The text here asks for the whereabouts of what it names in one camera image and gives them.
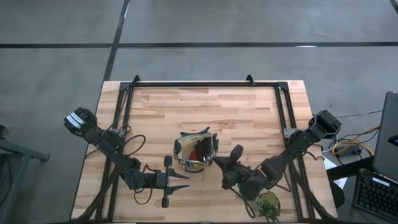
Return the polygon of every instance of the metal bracket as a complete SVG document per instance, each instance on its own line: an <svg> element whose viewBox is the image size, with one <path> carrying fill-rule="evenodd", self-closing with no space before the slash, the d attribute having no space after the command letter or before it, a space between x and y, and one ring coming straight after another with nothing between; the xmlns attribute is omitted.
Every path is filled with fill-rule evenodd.
<svg viewBox="0 0 398 224"><path fill-rule="evenodd" d="M141 81L141 79L139 78L138 75L136 75L132 82L122 82L122 83L120 83L119 89L120 89L120 91L124 91L129 86L135 86L138 81Z"/></svg>
<svg viewBox="0 0 398 224"><path fill-rule="evenodd" d="M120 91L124 91L127 87L129 87L130 86L130 83L129 82L122 82L122 83L120 83L120 87L119 87L119 90Z"/></svg>
<svg viewBox="0 0 398 224"><path fill-rule="evenodd" d="M278 82L278 86L279 86L281 89L285 90L285 91L288 91L288 90L289 90L289 85L287 84L287 82Z"/></svg>
<svg viewBox="0 0 398 224"><path fill-rule="evenodd" d="M120 138L123 138L123 136L126 135L126 132L125 132L125 130L123 128L122 129L120 129L120 128L111 128L109 131L117 134Z"/></svg>
<svg viewBox="0 0 398 224"><path fill-rule="evenodd" d="M255 86L255 85L256 85L256 82L253 80L253 77L252 77L251 75L248 75L248 76L246 77L246 81L250 81L250 84L251 84L252 86Z"/></svg>
<svg viewBox="0 0 398 224"><path fill-rule="evenodd" d="M297 128L284 128L285 138L289 138L296 130Z"/></svg>

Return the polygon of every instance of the yellow cable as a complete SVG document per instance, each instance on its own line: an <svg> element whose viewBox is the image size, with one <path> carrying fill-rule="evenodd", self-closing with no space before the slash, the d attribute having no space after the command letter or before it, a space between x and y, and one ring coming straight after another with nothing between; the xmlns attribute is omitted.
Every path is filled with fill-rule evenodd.
<svg viewBox="0 0 398 224"><path fill-rule="evenodd" d="M374 155L373 151L372 151L370 148L368 148L365 144L363 144L363 143L357 141L357 139L358 139L359 137L361 137L362 135L372 133L373 131L375 131L375 130L377 130L377 129L379 129L379 128L380 128L380 126L376 126L376 127L374 127L374 128L371 128L371 129L365 131L364 133L361 133L361 134L357 135L354 139L344 139L344 140L339 141L338 144L336 144L335 146L333 146L333 148L332 148L332 150L331 150L331 153L332 153L333 155L340 154L340 153L342 153L343 151L347 150L347 148L348 148L350 145L352 145L352 144L357 144L357 145L360 145L361 147L365 148L366 150L368 150L368 152L369 152L371 155ZM350 144L348 144L347 146L345 146L342 150L336 152L336 148L337 148L340 144L342 144L342 143L343 143L343 144L350 143Z"/></svg>

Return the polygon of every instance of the gray floor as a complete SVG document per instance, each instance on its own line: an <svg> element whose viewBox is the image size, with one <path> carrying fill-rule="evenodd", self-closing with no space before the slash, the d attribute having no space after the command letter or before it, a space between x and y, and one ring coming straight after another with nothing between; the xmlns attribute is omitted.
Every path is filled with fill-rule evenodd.
<svg viewBox="0 0 398 224"><path fill-rule="evenodd" d="M2 0L0 44L111 43L122 4ZM121 42L398 41L397 22L388 0L132 0ZM79 106L95 110L109 51L0 49L0 123L10 141L51 153L48 164L32 163L13 223L68 220L86 144L62 119ZM257 80L305 80L313 112L340 116L382 108L385 92L398 91L397 57L397 47L119 49L111 80L242 80L249 73ZM350 121L341 135L379 119ZM345 192L351 199L353 180ZM348 205L338 213L366 221Z"/></svg>

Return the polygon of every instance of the butcher block tabletop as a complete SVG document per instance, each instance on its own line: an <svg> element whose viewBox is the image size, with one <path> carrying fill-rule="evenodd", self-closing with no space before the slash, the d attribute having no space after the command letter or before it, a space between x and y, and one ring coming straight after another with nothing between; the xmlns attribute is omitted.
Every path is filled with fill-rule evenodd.
<svg viewBox="0 0 398 224"><path fill-rule="evenodd" d="M298 128L308 127L312 117L304 82L286 81ZM106 129L112 122L119 93L120 82L104 82L96 116L98 126ZM282 94L284 113L289 126L289 116ZM132 131L146 136L146 143L133 156L152 169L164 171L164 157L173 155L174 141L180 132L194 133L210 127L217 133L220 146L217 156L229 156L231 150L243 146L242 164L256 167L265 158L278 155L284 150L279 114L273 87L134 87L129 116ZM124 148L124 153L135 151L142 139L134 139ZM88 146L87 153L95 150ZM315 156L321 156L319 147L309 149ZM96 151L85 159L80 183L76 193L72 217L81 215L98 193L104 170L105 156ZM325 166L321 159L314 161L304 156L311 191L326 208L337 217ZM170 185L188 184L190 187L178 190L169 196L169 207L162 208L162 190L154 190L151 200L145 205L134 201L134 192L123 180L119 180L118 195L114 210L114 222L265 222L264 217L252 220L243 201L230 190L221 188L222 173L213 164L201 173L185 172L176 160L172 166L176 172L190 177L189 180L172 177ZM279 185L287 187L283 178ZM280 222L297 221L292 193L281 188L271 189L280 200ZM145 202L150 190L137 194L139 202ZM103 216L107 215L110 190L104 203ZM304 217L308 217L305 197L300 190Z"/></svg>

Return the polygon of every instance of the wire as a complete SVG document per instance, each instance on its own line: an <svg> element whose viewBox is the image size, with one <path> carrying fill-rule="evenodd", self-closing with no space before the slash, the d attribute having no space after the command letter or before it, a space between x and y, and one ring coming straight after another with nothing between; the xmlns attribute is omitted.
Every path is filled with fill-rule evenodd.
<svg viewBox="0 0 398 224"><path fill-rule="evenodd" d="M333 150L333 148L334 147L336 147L336 145L337 145L337 142L338 142L338 136L337 136L337 134L336 134L336 136L335 136L335 139L334 139L335 141L333 141L332 143L330 143L329 144L329 149L328 150L326 150L326 151L323 151L323 152L330 152L330 151L332 151Z"/></svg>
<svg viewBox="0 0 398 224"><path fill-rule="evenodd" d="M350 145L352 145L352 144L357 144L357 145L359 145L359 146L365 148L366 150L368 150L368 152L369 152L370 154L374 155L374 153L372 152L372 150L370 150L370 148L368 148L368 147L367 147L366 145L364 145L363 143L364 143L364 142L368 142L368 141L370 141L371 139L373 139L373 138L376 136L377 132L379 131L379 128L380 128L380 126L376 126L376 127L374 127L374 128L371 128L371 129L369 129L369 130L367 130L367 131L365 131L365 132L363 132L363 133L357 135L354 139L340 139L340 140L339 140L339 143L336 144L335 146L333 146L333 149L331 150L332 154L333 154L333 155L338 155L338 154L342 153L343 151L347 150L347 148L348 148ZM368 139L367 141L360 142L360 141L357 140L357 139L358 139L359 137L361 137L362 135L364 135L364 134L370 134L370 133L372 133L372 132L374 132L374 131L376 131L376 133L373 135L373 137L371 137L371 138ZM347 144L347 145L346 145L342 150L336 152L336 148L337 148L340 144Z"/></svg>
<svg viewBox="0 0 398 224"><path fill-rule="evenodd" d="M96 152L96 151L98 151L98 149L95 149L94 151L91 151L89 154L86 155L85 159L87 159L87 157L88 157L89 155L91 155L92 153L94 153L94 152Z"/></svg>
<svg viewBox="0 0 398 224"><path fill-rule="evenodd" d="M292 186L291 186L291 184L289 183L289 181L287 180L286 169L284 170L284 176L285 176L286 184L287 184L287 186L289 187L289 190L292 191Z"/></svg>
<svg viewBox="0 0 398 224"><path fill-rule="evenodd" d="M122 114L122 110L123 110L124 104L126 104L126 100L127 100L127 94L124 96L124 100L123 100L123 103L122 103L122 107L120 108L120 113L119 113L119 115L117 116L117 118L115 118L115 120L112 122L112 124L109 125L109 127L106 128L105 131L101 134L101 136L100 136L99 139L98 139L99 141L102 139L102 137L104 136L104 134L107 133L107 132L112 128L112 126L113 126L116 122L119 121L120 115ZM89 154L87 154L87 155L85 156L85 159L87 159L87 157L88 157L89 155L91 155L92 153L94 153L94 152L96 152L96 151L98 151L98 149L95 149L94 151L91 151Z"/></svg>
<svg viewBox="0 0 398 224"><path fill-rule="evenodd" d="M149 168L148 164L145 164L144 169L142 170L142 172L145 172L146 169L148 169L149 171L155 172L155 170Z"/></svg>
<svg viewBox="0 0 398 224"><path fill-rule="evenodd" d="M382 109L380 109L380 110L376 110L376 111L372 111L372 112L367 112L367 113L365 113L365 114L373 114L373 113L380 113L380 112L382 112L383 110ZM362 116L362 115L365 115L364 113L361 113L361 114L351 114L351 115L344 115L344 116L335 116L335 118L349 118L349 117L352 117L352 116Z"/></svg>
<svg viewBox="0 0 398 224"><path fill-rule="evenodd" d="M364 116L364 115L367 115L367 114L378 113L378 112L382 112L382 111L383 111L383 109L377 109L377 110L372 110L372 111L369 111L369 112L366 112L366 113L363 113L363 114L359 114L359 115L357 115L357 116L354 116L353 118L350 118L350 119L347 119L347 120L343 121L342 124L345 124L345 123L347 123L348 121L352 121L352 120L354 120L354 119L356 119L356 118L360 118L360 117L362 117L362 116Z"/></svg>
<svg viewBox="0 0 398 224"><path fill-rule="evenodd" d="M144 146L145 141L146 141L147 138L146 138L143 134L137 134L137 135L135 135L135 136L133 136L133 137L127 139L127 141L124 143L124 146L126 146L126 144L127 144L129 141L131 141L131 140L133 140L133 139L135 139L135 138L138 138L138 137L142 137L144 140L142 141L142 143L141 143L141 145L138 147L138 149L136 149L136 150L135 150L134 152L132 152L132 153L127 154L127 156L131 156L131 155L135 154L136 152L138 152L138 151Z"/></svg>
<svg viewBox="0 0 398 224"><path fill-rule="evenodd" d="M383 109L378 109L378 110L373 110L373 111L369 111L369 112L362 113L362 114L352 114L352 115L346 115L346 116L337 116L337 117L335 117L335 118L348 118L348 117L354 116L354 118L350 118L350 119L347 119L347 120L343 121L342 124L344 124L344 123L346 123L346 122L348 122L348 121L354 120L354 119L359 118L359 117L361 117L361 116L364 116L364 115L367 115L367 114L373 114L373 113L380 113L380 112L382 112L382 111L383 111ZM324 152L330 152L330 151L332 151L333 148L335 148L337 144L338 144L338 136L336 135L335 141L333 141L333 142L329 145L329 149L326 150L326 151L324 151Z"/></svg>
<svg viewBox="0 0 398 224"><path fill-rule="evenodd" d="M246 199L244 199L242 197L242 195L239 194L235 189L230 188L230 190L232 190L237 196L239 196L243 200L244 207L245 207L246 211L248 212L249 217L254 219L256 217L256 214L254 213L253 208L249 205L248 201Z"/></svg>
<svg viewBox="0 0 398 224"><path fill-rule="evenodd" d="M338 162L343 166L344 164L341 162L340 157L336 156Z"/></svg>
<svg viewBox="0 0 398 224"><path fill-rule="evenodd" d="M344 199L351 205L351 208L354 208L355 210L357 210L369 223L374 223L368 217L366 217L366 215L364 213L362 213L359 209L354 207L353 204L347 198L344 198Z"/></svg>
<svg viewBox="0 0 398 224"><path fill-rule="evenodd" d="M313 157L313 159L316 160L316 161L317 161L318 159L320 159L320 158L322 158L323 160L325 160L325 158L324 158L323 156L315 157L311 152L308 152L308 151L307 151L307 152L304 152L303 156L306 155L306 154L311 155L311 156ZM286 169L284 170L284 177L285 177L286 184L287 184L288 188L283 187L283 186L278 185L278 184L275 185L275 186L276 186L276 187L279 187L279 188L281 188L281 189L284 189L284 190L286 190L287 192L292 192L292 186L290 185L289 181L287 180Z"/></svg>
<svg viewBox="0 0 398 224"><path fill-rule="evenodd" d="M322 160L325 161L325 158L324 158L323 156L315 157L315 156L312 154L312 152L308 152L308 151L307 151L307 152L304 152L303 156L306 155L306 154L311 155L311 156L313 157L313 160L315 160L315 161L317 161L317 160L319 160L319 159L322 159Z"/></svg>
<svg viewBox="0 0 398 224"><path fill-rule="evenodd" d="M11 163L9 161L9 159L7 159L7 164L8 164L8 176L9 176L9 180L10 180L10 186L7 189L7 193L4 195L4 198L1 200L0 202L0 208L2 207L3 203L6 201L8 194L11 191L12 188L12 170L11 170Z"/></svg>
<svg viewBox="0 0 398 224"><path fill-rule="evenodd" d="M83 214L81 214L78 218L74 220L89 220L93 216L95 210L98 208L102 200L104 199L106 192L108 191L114 180L116 180L116 178L118 177L119 177L118 169L114 167L111 175L109 175L109 178L106 180L104 187L99 190L98 194L95 196L94 200L90 203L90 205L86 208Z"/></svg>
<svg viewBox="0 0 398 224"><path fill-rule="evenodd" d="M122 164L123 164L124 171L127 172L128 176L130 177L131 182L134 183L134 179L132 178L131 173L130 173L129 170L127 169L127 167L126 167L126 165L125 165L125 163L124 163L124 159L121 159L121 162L122 162Z"/></svg>
<svg viewBox="0 0 398 224"><path fill-rule="evenodd" d="M288 189L288 188L286 188L286 187L284 187L284 186L281 186L281 185L279 185L279 184L275 184L275 186L278 187L278 188L280 188L280 189L286 190L287 192L291 192L291 191L292 191L292 190L290 190L290 189Z"/></svg>
<svg viewBox="0 0 398 224"><path fill-rule="evenodd" d="M314 146L319 146L321 147L321 152L323 152L323 146L319 145L319 144L313 144Z"/></svg>
<svg viewBox="0 0 398 224"><path fill-rule="evenodd" d="M135 201L137 202L137 204L139 204L139 205L145 205L145 204L147 204L147 203L150 201L150 198L152 197L152 192L153 192L154 189L150 189L150 193L149 193L148 200L147 200L146 202L144 202L144 203L140 203L140 202L137 201L136 194L141 193L143 190L141 190L140 192L134 191L134 200L135 200Z"/></svg>

